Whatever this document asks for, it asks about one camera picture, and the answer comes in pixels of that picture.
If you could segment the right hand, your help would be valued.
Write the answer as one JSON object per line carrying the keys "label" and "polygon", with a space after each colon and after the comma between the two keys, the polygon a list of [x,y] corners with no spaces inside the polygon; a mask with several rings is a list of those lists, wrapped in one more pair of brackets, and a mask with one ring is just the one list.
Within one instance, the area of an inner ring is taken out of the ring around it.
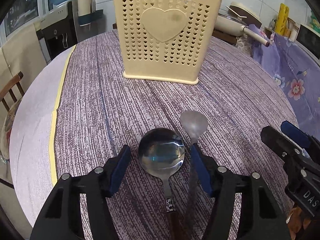
{"label": "right hand", "polygon": [[293,207],[286,219],[291,239],[295,240],[300,230],[305,230],[309,226],[310,222],[310,217],[307,216],[300,207]]}

